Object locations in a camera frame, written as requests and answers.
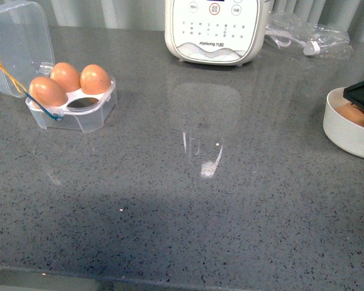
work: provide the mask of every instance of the plastic bag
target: plastic bag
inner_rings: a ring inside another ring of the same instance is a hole
[[[294,13],[271,14],[266,40],[282,50],[313,58],[349,59],[353,53],[347,32],[307,23]]]

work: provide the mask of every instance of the white bowl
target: white bowl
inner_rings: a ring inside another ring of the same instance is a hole
[[[323,129],[335,145],[348,153],[364,158],[364,127],[345,119],[334,110],[349,102],[343,97],[343,91],[344,88],[337,88],[328,94]]]

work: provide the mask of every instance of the white appliance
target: white appliance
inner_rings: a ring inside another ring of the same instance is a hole
[[[166,0],[164,38],[181,61],[242,65],[260,51],[271,0]]]

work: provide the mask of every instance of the button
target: button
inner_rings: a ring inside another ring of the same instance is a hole
[[[220,12],[220,6],[217,3],[212,3],[209,6],[209,11],[212,15],[217,15]]]
[[[195,13],[198,10],[198,4],[196,2],[190,2],[189,10],[191,13]]]
[[[240,5],[234,5],[232,7],[232,14],[237,16],[241,13],[241,6]]]

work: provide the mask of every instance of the floor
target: floor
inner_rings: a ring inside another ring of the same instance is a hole
[[[97,281],[72,276],[47,275],[21,270],[0,270],[0,291],[193,291],[234,289],[185,289],[146,283]]]

